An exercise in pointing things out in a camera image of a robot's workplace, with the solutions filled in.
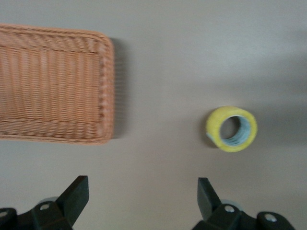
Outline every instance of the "yellow ring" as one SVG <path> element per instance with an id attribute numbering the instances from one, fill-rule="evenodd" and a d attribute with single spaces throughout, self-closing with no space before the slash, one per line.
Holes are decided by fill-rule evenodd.
<path id="1" fill-rule="evenodd" d="M 238 132 L 232 138 L 222 139 L 220 135 L 222 124 L 234 116 L 240 120 Z M 257 129 L 255 117 L 250 112 L 234 106 L 223 106 L 214 110 L 206 124 L 207 136 L 217 147 L 226 152 L 238 152 L 247 148 L 255 139 Z"/>

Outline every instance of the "silver bolt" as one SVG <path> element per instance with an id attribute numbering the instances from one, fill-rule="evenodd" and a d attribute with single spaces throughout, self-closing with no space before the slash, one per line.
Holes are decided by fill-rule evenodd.
<path id="1" fill-rule="evenodd" d="M 270 222 L 276 222 L 277 221 L 276 217 L 273 216 L 272 214 L 269 214 L 269 213 L 265 214 L 264 217 L 266 218 L 267 221 L 270 221 Z"/>
<path id="2" fill-rule="evenodd" d="M 230 205 L 226 205 L 225 206 L 225 211 L 233 213 L 233 212 L 235 212 L 235 209 L 233 207 L 231 207 Z"/>
<path id="3" fill-rule="evenodd" d="M 39 210 L 45 210 L 45 209 L 48 209 L 49 208 L 49 204 L 44 204 L 42 205 Z"/>
<path id="4" fill-rule="evenodd" d="M 1 218 L 1 217 L 5 217 L 7 214 L 8 214 L 8 212 L 7 212 L 7 211 L 0 212 L 0 218 Z"/>

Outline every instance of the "wicker basket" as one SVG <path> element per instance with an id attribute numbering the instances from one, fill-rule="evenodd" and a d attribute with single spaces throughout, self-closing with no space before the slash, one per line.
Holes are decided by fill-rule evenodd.
<path id="1" fill-rule="evenodd" d="M 0 24 L 0 138 L 102 144 L 114 123 L 110 39 Z"/>

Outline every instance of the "black object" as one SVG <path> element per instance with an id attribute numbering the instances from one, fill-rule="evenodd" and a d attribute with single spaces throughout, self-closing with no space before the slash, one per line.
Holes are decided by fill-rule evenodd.
<path id="1" fill-rule="evenodd" d="M 0 230 L 72 230 L 88 200 L 88 177 L 78 176 L 55 202 L 40 203 L 21 215 L 14 208 L 0 208 Z"/>
<path id="2" fill-rule="evenodd" d="M 203 220 L 193 230 L 295 230 L 277 213 L 260 212 L 255 219 L 233 205 L 222 204 L 207 178 L 198 179 L 197 200 Z"/>

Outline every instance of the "gray table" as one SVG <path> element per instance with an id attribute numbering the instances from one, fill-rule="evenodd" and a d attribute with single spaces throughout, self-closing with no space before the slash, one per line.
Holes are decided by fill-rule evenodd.
<path id="1" fill-rule="evenodd" d="M 191 229 L 198 177 L 251 216 L 298 230 L 307 212 L 306 0 L 0 0 L 0 22 L 100 31 L 117 52 L 116 135 L 102 146 L 1 141 L 0 207 L 20 212 L 89 176 L 74 228 Z M 221 105 L 249 110 L 254 143 L 202 136 Z"/>

